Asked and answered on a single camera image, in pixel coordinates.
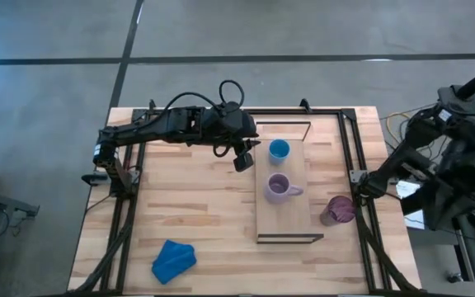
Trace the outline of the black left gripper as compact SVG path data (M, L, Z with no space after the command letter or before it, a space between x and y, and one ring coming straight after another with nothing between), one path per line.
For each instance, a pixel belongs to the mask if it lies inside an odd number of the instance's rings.
M207 143L214 144L217 140L224 139L238 141L258 136L254 119L235 101L204 111L204 141ZM247 139L245 146L246 149L252 149L260 143L258 140ZM237 172L244 172L254 165L252 155L248 151L236 153L233 165Z

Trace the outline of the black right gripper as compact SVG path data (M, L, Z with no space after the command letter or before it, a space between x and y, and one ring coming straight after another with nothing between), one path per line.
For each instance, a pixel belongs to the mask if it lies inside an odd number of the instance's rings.
M389 185L401 180L426 182L430 162L408 143L401 142L385 160L385 175L373 171L364 173L357 186L358 193L371 199L384 196Z

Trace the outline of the light blue plastic cup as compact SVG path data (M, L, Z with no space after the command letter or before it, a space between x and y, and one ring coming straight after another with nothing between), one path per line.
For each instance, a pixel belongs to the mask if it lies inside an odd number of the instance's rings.
M284 139L274 139L268 148L271 165L280 165L290 154L290 144Z

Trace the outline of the lilac ceramic mug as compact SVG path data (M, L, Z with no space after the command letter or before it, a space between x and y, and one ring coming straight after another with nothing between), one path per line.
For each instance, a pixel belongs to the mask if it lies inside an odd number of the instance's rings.
M304 189L293 185L289 178L280 172L273 173L264 186L264 197L271 204L284 204L292 196L301 196Z

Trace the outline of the purple ribbed tumbler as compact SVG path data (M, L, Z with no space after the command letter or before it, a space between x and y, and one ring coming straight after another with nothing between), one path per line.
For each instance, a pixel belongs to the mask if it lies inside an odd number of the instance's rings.
M355 205L346 196L334 196L320 214L320 222L325 226L349 223L355 218Z

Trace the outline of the wooden tray board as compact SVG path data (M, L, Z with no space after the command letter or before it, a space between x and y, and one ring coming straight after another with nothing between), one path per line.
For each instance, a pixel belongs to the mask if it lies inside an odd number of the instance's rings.
M311 224L304 140L311 127L309 121L259 121L258 140L254 148L256 178L256 242L259 244L315 243L323 233ZM290 154L280 165L271 165L268 148L274 139L290 144ZM304 189L284 204L271 204L264 197L264 186L273 173L284 173L295 186Z

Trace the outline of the blue folded cloth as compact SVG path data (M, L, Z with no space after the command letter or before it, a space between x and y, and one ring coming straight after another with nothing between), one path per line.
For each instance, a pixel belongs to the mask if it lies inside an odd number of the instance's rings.
M195 249L192 245L167 239L153 261L151 271L158 281L165 285L196 263Z

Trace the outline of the black aluminium table frame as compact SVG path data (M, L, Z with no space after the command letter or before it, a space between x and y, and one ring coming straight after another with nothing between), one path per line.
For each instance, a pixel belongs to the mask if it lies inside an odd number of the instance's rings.
M211 148L151 142L143 155L126 263L114 261L109 285L126 295L336 295L382 286L377 261L365 264L355 222L323 226L327 202L350 192L348 173L374 170L387 156L372 106L261 108L259 121L309 121L304 140L315 243L256 242L255 172L236 172L233 156ZM197 263L162 285L151 271L169 239L190 244Z

